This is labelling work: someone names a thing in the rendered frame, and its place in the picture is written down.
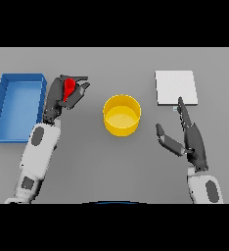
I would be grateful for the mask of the yellow bowl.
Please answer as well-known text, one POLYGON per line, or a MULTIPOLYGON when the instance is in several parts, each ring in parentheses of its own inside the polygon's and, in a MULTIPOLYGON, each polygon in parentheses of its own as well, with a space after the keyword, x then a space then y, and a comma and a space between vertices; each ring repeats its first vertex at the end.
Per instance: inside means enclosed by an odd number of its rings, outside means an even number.
POLYGON ((130 95, 117 94, 109 98, 103 107, 106 130, 116 137, 126 137, 135 132, 141 118, 141 106, 130 95))

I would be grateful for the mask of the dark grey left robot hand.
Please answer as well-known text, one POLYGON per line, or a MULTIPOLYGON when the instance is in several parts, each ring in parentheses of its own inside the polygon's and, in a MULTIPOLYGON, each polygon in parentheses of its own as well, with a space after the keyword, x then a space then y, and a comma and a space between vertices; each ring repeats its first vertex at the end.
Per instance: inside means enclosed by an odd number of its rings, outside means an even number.
POLYGON ((68 110, 72 109, 84 96, 85 90, 89 86, 90 83, 87 76, 60 75, 56 77, 48 92, 42 122, 53 125, 55 119, 61 115, 62 110, 64 108, 68 110), (75 90, 69 96, 68 100, 64 101, 64 80, 68 77, 75 80, 75 90))

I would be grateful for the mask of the pale square scale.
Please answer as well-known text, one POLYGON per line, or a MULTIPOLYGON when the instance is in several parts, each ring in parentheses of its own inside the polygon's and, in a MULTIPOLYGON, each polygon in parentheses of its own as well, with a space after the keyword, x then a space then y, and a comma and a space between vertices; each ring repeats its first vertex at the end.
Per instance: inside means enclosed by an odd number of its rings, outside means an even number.
POLYGON ((185 105, 198 105, 192 71, 155 71, 155 79, 159 106, 177 106, 179 97, 185 105))

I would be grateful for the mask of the blue tray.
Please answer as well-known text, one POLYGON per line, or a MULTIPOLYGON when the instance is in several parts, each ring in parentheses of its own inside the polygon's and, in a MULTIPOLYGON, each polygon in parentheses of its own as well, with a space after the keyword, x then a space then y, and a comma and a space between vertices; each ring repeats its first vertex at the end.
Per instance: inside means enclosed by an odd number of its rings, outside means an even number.
POLYGON ((27 143, 42 121, 47 81, 44 74, 1 74, 0 143, 27 143))

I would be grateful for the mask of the red beaker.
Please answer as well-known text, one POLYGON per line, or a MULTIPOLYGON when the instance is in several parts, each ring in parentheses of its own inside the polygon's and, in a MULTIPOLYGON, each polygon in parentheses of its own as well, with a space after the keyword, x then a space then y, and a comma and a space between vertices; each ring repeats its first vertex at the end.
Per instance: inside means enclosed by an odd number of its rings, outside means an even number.
POLYGON ((75 90, 75 80, 71 77, 68 77, 64 80, 64 101, 67 101, 69 96, 75 90))

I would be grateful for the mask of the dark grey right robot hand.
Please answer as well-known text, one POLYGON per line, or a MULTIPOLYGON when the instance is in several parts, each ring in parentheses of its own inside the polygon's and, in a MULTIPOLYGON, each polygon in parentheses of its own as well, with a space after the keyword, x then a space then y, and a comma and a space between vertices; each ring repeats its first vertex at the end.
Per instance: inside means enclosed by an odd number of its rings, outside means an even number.
POLYGON ((159 144, 178 157, 187 156, 187 161, 195 167, 196 172, 208 170, 206 149, 202 135, 195 123, 191 122, 182 97, 178 98, 177 111, 184 132, 184 144, 168 136, 160 124, 156 124, 159 144))

